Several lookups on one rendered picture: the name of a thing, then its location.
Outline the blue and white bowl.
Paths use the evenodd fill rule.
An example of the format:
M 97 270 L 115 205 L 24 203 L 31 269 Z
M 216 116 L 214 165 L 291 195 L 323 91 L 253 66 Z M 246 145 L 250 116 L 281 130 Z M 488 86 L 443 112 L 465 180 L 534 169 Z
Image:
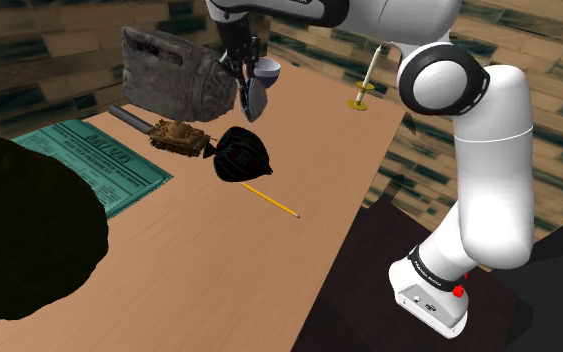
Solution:
M 267 57 L 260 57 L 254 68 L 254 75 L 259 82 L 266 88 L 270 88 L 280 75 L 281 65 Z

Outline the dark grey pointed object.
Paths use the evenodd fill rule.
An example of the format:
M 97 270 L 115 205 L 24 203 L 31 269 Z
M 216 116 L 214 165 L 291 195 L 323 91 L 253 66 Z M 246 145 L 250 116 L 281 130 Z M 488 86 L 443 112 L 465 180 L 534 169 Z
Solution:
M 266 88 L 257 78 L 248 78 L 240 87 L 240 101 L 247 120 L 252 123 L 262 115 L 268 103 Z

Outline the grey stone-textured bag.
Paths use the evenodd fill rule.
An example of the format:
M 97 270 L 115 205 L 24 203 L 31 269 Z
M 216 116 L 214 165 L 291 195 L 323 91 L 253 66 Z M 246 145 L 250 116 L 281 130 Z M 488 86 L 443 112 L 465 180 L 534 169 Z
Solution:
M 237 82 L 217 51 L 161 31 L 123 27 L 122 92 L 133 105 L 184 122 L 231 111 Z

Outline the brown toy tank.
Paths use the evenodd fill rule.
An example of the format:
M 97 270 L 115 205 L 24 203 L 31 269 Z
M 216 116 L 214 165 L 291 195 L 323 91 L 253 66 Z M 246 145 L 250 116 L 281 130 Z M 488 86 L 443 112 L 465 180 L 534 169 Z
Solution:
M 203 130 L 179 121 L 160 120 L 148 132 L 149 141 L 157 149 L 187 157 L 198 157 L 211 137 Z

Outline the black tied sack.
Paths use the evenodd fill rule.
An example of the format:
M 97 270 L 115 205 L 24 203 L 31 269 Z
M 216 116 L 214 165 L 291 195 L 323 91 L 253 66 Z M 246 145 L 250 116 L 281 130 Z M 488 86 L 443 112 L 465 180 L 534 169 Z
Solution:
M 207 143 L 203 158 L 208 157 L 213 158 L 216 175 L 225 182 L 245 182 L 273 173 L 261 139 L 239 126 L 229 128 L 216 146 Z

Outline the grey cylinder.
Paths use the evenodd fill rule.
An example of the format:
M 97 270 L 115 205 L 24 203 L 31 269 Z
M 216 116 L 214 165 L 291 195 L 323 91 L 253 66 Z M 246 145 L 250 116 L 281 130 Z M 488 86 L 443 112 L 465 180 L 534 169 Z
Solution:
M 146 121 L 140 119 L 139 117 L 135 116 L 134 114 L 124 110 L 120 106 L 111 105 L 108 108 L 108 112 L 118 118 L 119 120 L 125 122 L 129 126 L 135 128 L 139 132 L 148 135 L 153 128 L 153 126 Z

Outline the white candle on yellow holder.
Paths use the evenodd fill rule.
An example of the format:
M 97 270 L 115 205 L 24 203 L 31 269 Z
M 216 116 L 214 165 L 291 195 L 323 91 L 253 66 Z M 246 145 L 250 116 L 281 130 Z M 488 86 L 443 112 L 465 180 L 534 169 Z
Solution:
M 363 102 L 363 98 L 367 91 L 374 89 L 374 86 L 370 83 L 370 79 L 376 67 L 378 58 L 381 55 L 381 52 L 382 52 L 382 45 L 379 45 L 374 51 L 373 57 L 371 59 L 370 65 L 364 76 L 363 81 L 356 83 L 356 86 L 359 88 L 356 98 L 354 100 L 347 101 L 347 105 L 350 108 L 358 111 L 365 111 L 367 109 L 367 105 Z

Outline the yellow pencil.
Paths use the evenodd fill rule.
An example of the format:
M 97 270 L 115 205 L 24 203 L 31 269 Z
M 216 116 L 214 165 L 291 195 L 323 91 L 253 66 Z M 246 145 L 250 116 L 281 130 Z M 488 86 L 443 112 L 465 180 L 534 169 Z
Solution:
M 264 193 L 256 190 L 255 188 L 253 188 L 252 186 L 244 183 L 244 182 L 240 182 L 240 184 L 245 187 L 246 189 L 248 189 L 249 191 L 253 192 L 254 194 L 258 195 L 259 197 L 265 199 L 266 201 L 270 202 L 271 204 L 277 206 L 278 208 L 284 210 L 285 212 L 289 213 L 290 215 L 294 216 L 295 218 L 301 218 L 301 216 L 296 213 L 295 211 L 291 210 L 290 208 L 286 207 L 285 205 L 279 203 L 278 201 L 270 198 L 269 196 L 265 195 Z

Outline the teal newspaper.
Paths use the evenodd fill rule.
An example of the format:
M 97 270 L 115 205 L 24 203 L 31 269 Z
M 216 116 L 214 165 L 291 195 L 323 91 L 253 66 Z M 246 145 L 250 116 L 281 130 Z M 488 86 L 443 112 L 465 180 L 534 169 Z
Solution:
M 172 178 L 170 173 L 82 120 L 55 123 L 13 141 L 50 156 L 77 173 L 95 192 L 109 219 Z

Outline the dark robot stand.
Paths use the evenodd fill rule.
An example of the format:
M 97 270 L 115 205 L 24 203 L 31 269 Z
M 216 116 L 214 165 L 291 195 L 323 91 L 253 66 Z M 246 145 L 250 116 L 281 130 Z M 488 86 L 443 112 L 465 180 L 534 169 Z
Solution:
M 394 300 L 388 269 L 429 232 L 386 197 L 359 209 L 291 352 L 519 352 L 533 308 L 474 270 L 464 331 L 446 339 Z

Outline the large black lumpy object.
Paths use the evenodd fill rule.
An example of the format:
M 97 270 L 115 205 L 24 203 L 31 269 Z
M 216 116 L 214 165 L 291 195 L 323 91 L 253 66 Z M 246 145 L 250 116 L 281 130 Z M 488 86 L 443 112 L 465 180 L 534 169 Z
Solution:
M 80 176 L 0 138 L 0 320 L 79 289 L 106 256 L 108 233 L 104 207 Z

